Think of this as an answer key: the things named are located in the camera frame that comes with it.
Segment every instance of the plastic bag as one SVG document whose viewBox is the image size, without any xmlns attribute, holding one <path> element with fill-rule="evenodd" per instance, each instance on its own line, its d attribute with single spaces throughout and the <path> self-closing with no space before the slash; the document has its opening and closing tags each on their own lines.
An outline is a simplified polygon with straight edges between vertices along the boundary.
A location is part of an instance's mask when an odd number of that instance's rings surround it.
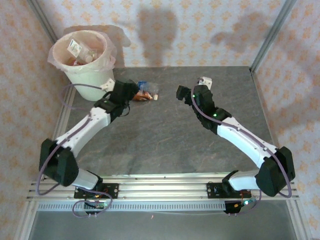
<svg viewBox="0 0 320 240">
<path fill-rule="evenodd" d="M 102 52 L 101 56 L 85 65 L 67 65 L 73 56 L 67 50 L 70 38 L 74 36 L 92 49 Z M 103 72 L 115 67 L 117 49 L 104 32 L 81 30 L 68 33 L 60 38 L 50 49 L 47 61 L 66 73 L 82 74 L 87 72 Z"/>
</svg>

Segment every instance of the marble surface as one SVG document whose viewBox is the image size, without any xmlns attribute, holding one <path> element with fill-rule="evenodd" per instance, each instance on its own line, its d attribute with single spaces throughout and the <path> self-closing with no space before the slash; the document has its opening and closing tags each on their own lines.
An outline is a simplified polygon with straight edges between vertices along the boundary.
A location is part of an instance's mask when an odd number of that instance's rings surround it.
<svg viewBox="0 0 320 240">
<path fill-rule="evenodd" d="M 131 102 L 128 116 L 98 132 L 77 157 L 80 168 L 100 176 L 248 171 L 255 164 L 227 140 L 202 127 L 192 108 L 176 99 L 179 85 L 193 87 L 198 77 L 213 80 L 216 106 L 244 127 L 271 142 L 248 67 L 140 67 L 114 69 L 116 79 L 159 84 L 158 101 Z M 76 93 L 73 106 L 93 102 Z M 72 111 L 67 129 L 85 116 Z"/>
</svg>

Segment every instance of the trash bin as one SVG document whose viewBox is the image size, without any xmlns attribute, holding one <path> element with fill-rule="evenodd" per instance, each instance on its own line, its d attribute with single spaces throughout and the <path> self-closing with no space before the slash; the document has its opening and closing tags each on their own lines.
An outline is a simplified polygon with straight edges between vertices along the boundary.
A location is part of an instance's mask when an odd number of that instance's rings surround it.
<svg viewBox="0 0 320 240">
<path fill-rule="evenodd" d="M 70 39 L 76 38 L 91 49 L 98 50 L 101 55 L 85 65 L 68 65 L 73 55 L 67 50 Z M 100 86 L 109 79 L 115 80 L 113 68 L 117 49 L 108 35 L 103 32 L 81 30 L 71 32 L 60 38 L 50 49 L 48 62 L 65 72 L 73 84 L 89 84 Z M 80 95 L 89 101 L 97 101 L 105 92 L 85 86 L 75 87 Z"/>
</svg>

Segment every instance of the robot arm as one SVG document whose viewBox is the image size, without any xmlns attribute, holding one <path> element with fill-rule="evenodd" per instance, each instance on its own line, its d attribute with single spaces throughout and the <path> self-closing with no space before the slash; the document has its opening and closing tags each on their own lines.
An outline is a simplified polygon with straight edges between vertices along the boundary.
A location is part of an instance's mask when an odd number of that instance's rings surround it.
<svg viewBox="0 0 320 240">
<path fill-rule="evenodd" d="M 274 197 L 286 186 L 286 181 L 271 153 L 279 159 L 289 181 L 292 181 L 295 178 L 295 170 L 291 151 L 286 147 L 278 149 L 263 141 L 244 128 L 229 112 L 216 107 L 212 100 L 211 85 L 210 78 L 202 77 L 194 88 L 193 96 L 191 96 L 191 89 L 180 85 L 176 97 L 181 101 L 184 99 L 185 104 L 192 106 L 203 127 L 234 144 L 259 168 L 246 172 L 237 170 L 231 172 L 222 181 L 223 190 L 231 193 L 232 191 L 260 189 L 266 195 Z M 193 105 L 191 98 L 194 98 L 197 107 L 205 115 L 215 121 L 201 115 Z"/>
<path fill-rule="evenodd" d="M 77 125 L 56 140 L 46 139 L 42 143 L 39 169 L 43 167 L 52 151 L 61 145 L 47 163 L 43 173 L 65 187 L 74 185 L 101 191 L 102 179 L 94 173 L 78 168 L 76 157 L 97 132 L 122 115 L 138 90 L 138 86 L 131 80 L 117 80 L 109 98 L 103 97 L 98 100 L 90 113 Z"/>
</svg>

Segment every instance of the patterned wallpaper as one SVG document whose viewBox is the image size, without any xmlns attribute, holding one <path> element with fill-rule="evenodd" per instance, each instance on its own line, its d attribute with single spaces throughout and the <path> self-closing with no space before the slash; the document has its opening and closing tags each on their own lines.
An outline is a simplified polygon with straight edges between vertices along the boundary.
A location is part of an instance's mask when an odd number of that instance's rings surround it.
<svg viewBox="0 0 320 240">
<path fill-rule="evenodd" d="M 271 133 L 291 149 L 297 188 L 320 239 L 320 5 L 297 1 L 257 72 Z"/>
<path fill-rule="evenodd" d="M 56 34 L 106 32 L 116 67 L 250 66 L 285 0 L 40 0 Z"/>
<path fill-rule="evenodd" d="M 47 63 L 51 43 L 27 1 L 4 1 L 0 14 L 0 238 L 10 240 L 66 80 Z"/>
</svg>

